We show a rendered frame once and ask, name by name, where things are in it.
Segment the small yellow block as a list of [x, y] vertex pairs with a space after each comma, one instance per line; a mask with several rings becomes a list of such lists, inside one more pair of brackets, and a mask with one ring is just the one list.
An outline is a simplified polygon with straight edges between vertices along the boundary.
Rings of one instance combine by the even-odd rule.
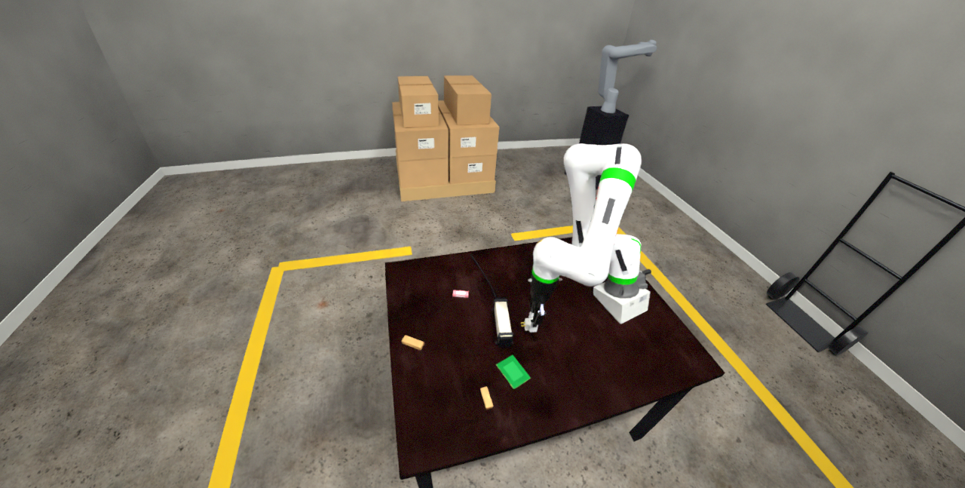
[[492, 398], [489, 395], [489, 391], [487, 391], [487, 386], [485, 386], [485, 388], [481, 388], [480, 393], [482, 393], [482, 398], [483, 401], [485, 401], [486, 409], [493, 408]]

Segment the tan rectangular block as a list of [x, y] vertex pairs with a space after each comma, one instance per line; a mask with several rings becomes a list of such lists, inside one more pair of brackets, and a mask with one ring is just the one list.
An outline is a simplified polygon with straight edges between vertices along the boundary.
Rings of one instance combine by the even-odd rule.
[[422, 349], [423, 349], [423, 344], [424, 344], [423, 342], [421, 342], [421, 341], [419, 341], [419, 340], [417, 340], [417, 339], [415, 339], [415, 338], [411, 338], [411, 337], [409, 337], [409, 336], [404, 336], [403, 340], [401, 340], [401, 343], [406, 344], [406, 345], [409, 345], [409, 346], [411, 346], [411, 347], [413, 347], [413, 348], [415, 348], [415, 349], [419, 349], [419, 350], [422, 350]]

